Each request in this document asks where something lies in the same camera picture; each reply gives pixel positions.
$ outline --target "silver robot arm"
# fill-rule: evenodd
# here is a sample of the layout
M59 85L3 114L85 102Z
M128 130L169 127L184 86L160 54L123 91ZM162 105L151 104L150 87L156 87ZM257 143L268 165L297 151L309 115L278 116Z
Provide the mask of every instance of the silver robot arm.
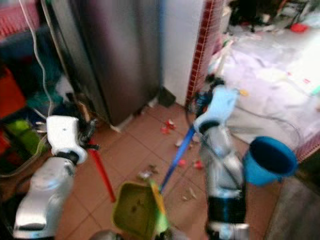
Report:
M55 236L63 205L73 187L76 165L87 158L78 141L77 118L50 116L46 124L54 156L31 178L30 189L16 212L13 229L16 239Z
M238 92L217 86L207 111L194 122L202 136L200 156L205 165L208 202L206 231L210 240L247 240L246 194L243 165L225 124Z

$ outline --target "blue cup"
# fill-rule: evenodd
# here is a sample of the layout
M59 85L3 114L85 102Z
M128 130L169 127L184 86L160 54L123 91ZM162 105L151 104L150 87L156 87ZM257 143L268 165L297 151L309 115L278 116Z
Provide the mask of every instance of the blue cup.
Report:
M257 186L292 176L298 166L293 151L268 136L259 136L250 144L243 162L246 181Z

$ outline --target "white wall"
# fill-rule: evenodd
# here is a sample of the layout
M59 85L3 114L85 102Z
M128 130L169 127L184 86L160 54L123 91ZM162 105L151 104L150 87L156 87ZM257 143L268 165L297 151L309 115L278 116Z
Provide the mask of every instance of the white wall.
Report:
M166 0L163 11L163 83L184 105L204 0Z

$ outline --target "red stick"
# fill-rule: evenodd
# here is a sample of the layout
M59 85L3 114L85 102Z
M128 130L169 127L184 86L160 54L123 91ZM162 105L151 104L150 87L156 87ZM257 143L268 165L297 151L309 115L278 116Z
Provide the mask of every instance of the red stick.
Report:
M95 142L91 139L89 144L95 144ZM105 167L101 161L100 154L98 153L98 151L93 150L93 149L89 149L88 151L91 154L91 156L95 162L96 168L98 169L98 171L102 177L102 180L103 180L103 182L109 192L111 202L114 203L116 201L116 196L115 196L114 190L112 189L112 185L111 185L110 180L108 178Z

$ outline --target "blue stick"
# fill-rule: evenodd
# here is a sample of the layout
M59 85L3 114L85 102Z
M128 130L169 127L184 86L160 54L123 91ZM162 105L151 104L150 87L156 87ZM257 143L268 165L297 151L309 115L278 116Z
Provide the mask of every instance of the blue stick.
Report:
M172 173L174 172L175 168L177 167L177 165L178 165L180 159L182 158L182 156L184 155L186 149L188 148L189 143L191 142L192 137L194 136L195 132L196 132L196 130L195 130L194 126L191 126L189 128L188 132L186 133L186 135L183 139L183 142L182 142L181 146L179 147L179 149L177 150L175 158L174 158L171 166L169 167L168 172L165 175L165 178L163 180L163 183L162 183L162 186L160 189L160 193L162 193L163 190L165 189L165 186L167 185Z

